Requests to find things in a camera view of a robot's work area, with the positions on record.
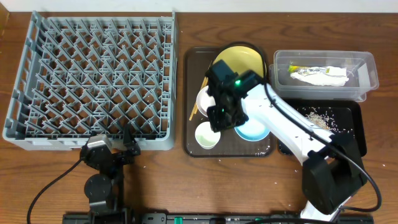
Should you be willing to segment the light blue bowl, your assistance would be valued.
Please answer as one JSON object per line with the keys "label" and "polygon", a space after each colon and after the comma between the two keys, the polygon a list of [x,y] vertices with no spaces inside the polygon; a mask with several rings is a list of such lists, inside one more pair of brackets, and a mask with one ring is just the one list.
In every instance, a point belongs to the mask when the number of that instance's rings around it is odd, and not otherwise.
{"label": "light blue bowl", "polygon": [[266,138],[270,131],[259,121],[249,119],[243,125],[234,128],[237,135],[245,141],[256,142]]}

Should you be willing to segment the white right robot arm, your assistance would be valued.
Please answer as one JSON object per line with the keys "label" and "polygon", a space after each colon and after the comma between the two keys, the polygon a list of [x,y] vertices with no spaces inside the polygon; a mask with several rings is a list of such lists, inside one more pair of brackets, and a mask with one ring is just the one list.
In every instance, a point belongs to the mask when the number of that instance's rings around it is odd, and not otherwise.
{"label": "white right robot arm", "polygon": [[242,75],[220,60],[205,73],[215,105],[206,111],[214,132],[263,124],[301,163],[302,191],[308,202],[300,216],[332,221],[366,184],[358,143],[351,136],[322,129],[288,105],[253,70]]}

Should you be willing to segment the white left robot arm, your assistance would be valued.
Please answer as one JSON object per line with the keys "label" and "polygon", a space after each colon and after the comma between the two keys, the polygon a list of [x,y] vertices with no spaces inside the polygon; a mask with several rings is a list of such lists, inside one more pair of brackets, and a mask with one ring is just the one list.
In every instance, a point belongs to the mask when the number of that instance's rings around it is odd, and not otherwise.
{"label": "white left robot arm", "polygon": [[99,173],[85,183],[84,193],[89,200],[90,211],[102,215],[122,210],[124,206],[123,167],[134,163],[141,149],[131,133],[131,125],[124,126],[125,150],[112,152],[112,145],[105,134],[91,136],[80,151],[80,158]]}

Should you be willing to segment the pale green cup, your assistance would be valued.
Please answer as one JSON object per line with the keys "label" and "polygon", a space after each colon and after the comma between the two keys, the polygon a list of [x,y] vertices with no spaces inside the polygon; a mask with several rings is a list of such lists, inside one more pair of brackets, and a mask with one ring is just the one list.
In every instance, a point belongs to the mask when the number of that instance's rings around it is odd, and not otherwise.
{"label": "pale green cup", "polygon": [[210,122],[205,121],[197,126],[195,130],[195,139],[202,148],[212,149],[221,139],[221,133],[214,132],[211,128]]}

